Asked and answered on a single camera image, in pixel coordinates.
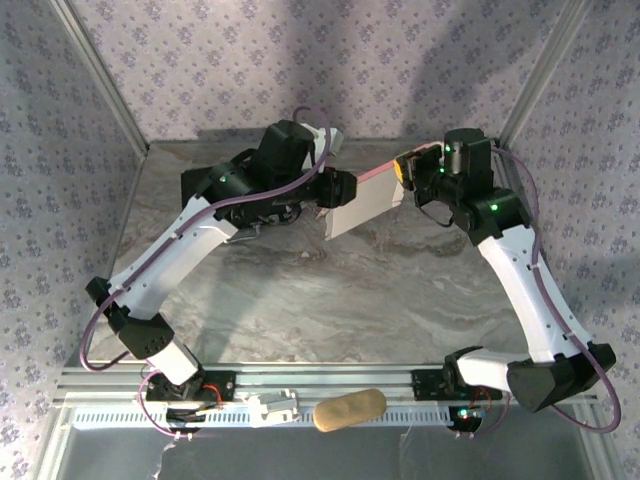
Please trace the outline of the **white plastic connector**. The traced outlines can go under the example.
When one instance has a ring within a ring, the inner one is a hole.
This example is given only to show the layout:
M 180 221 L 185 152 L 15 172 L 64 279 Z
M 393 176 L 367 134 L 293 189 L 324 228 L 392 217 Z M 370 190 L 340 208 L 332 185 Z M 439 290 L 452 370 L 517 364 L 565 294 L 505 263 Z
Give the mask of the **white plastic connector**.
M 300 418 L 298 394 L 291 389 L 253 395 L 247 400 L 247 408 L 253 428 L 296 422 Z

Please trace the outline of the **aluminium corner post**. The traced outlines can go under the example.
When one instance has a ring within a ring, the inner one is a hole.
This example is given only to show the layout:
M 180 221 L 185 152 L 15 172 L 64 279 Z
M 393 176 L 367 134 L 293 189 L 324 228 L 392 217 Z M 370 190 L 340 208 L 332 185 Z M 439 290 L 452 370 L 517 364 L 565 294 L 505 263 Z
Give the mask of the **aluminium corner post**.
M 78 50 L 79 57 L 88 70 L 96 88 L 102 95 L 116 122 L 122 129 L 129 144 L 139 159 L 147 156 L 149 147 L 141 133 L 133 114 L 118 90 L 95 47 L 88 30 L 84 26 L 71 0 L 47 0 L 59 18 L 71 42 Z
M 502 148 L 511 146 L 526 125 L 536 103 L 594 4 L 595 0 L 564 1 L 558 19 L 550 30 L 548 39 L 498 137 L 498 143 Z

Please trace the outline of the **pink sheet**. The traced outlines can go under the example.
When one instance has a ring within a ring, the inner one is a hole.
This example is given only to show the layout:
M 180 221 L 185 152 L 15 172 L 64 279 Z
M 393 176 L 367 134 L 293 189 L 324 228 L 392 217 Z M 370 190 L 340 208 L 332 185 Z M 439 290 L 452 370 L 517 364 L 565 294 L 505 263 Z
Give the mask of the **pink sheet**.
M 395 158 L 357 177 L 356 197 L 344 206 L 324 211 L 324 238 L 332 240 L 398 207 L 405 189 L 397 178 Z

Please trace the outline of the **aluminium frame rail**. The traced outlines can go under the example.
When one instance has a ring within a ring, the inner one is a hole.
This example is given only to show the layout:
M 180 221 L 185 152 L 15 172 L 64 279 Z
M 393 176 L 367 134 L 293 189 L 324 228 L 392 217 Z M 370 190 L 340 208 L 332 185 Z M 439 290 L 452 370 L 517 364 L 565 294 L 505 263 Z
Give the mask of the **aluminium frame rail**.
M 302 405 L 312 405 L 322 400 L 349 393 L 376 388 L 387 398 L 389 404 L 408 404 L 413 401 L 439 403 L 442 405 L 485 404 L 492 407 L 501 400 L 471 401 L 419 401 L 414 399 L 411 388 L 412 370 L 440 369 L 440 365 L 401 364 L 330 364 L 330 363 L 249 363 L 217 364 L 205 370 L 231 370 L 236 373 L 233 399 L 223 401 L 223 407 L 243 405 L 249 397 L 283 389 L 295 390 Z M 53 396 L 53 405 L 136 405 L 138 389 L 148 370 L 145 366 L 124 364 L 101 373 L 90 373 L 80 368 L 63 371 L 58 388 Z M 175 406 L 181 409 L 195 408 L 205 402 L 161 402 L 143 398 L 153 407 Z

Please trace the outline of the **tan oval pad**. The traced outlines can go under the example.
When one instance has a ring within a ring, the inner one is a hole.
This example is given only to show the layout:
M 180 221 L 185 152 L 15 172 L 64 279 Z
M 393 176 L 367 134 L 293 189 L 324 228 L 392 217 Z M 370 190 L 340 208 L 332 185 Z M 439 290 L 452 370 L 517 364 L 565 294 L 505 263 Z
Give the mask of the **tan oval pad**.
M 386 396 L 371 388 L 318 403 L 312 413 L 317 430 L 334 432 L 381 417 L 387 410 Z

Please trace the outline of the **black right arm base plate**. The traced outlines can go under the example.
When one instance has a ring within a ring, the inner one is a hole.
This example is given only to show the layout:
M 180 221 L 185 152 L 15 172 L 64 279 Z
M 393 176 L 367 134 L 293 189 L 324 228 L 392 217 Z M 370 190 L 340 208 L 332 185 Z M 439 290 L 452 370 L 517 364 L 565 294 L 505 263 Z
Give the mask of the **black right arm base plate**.
M 411 388 L 419 401 L 501 400 L 503 393 L 489 387 L 461 386 L 447 377 L 445 369 L 412 370 Z

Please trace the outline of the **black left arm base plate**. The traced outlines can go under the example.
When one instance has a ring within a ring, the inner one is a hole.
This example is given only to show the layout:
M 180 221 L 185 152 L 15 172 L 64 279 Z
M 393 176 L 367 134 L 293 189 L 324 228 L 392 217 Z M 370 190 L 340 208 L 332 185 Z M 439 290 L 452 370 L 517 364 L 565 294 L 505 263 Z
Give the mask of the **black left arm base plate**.
M 236 373 L 231 370 L 200 370 L 180 385 L 171 383 L 164 374 L 154 375 L 148 382 L 146 399 L 161 402 L 219 403 L 233 399 Z

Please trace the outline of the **black board with LED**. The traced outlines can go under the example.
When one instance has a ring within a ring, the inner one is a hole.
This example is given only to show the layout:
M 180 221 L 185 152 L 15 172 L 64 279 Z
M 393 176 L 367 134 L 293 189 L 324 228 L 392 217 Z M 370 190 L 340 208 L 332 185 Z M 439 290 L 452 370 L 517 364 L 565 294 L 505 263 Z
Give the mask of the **black board with LED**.
M 449 429 L 455 433 L 475 433 L 482 424 L 484 411 L 480 407 L 451 406 Z

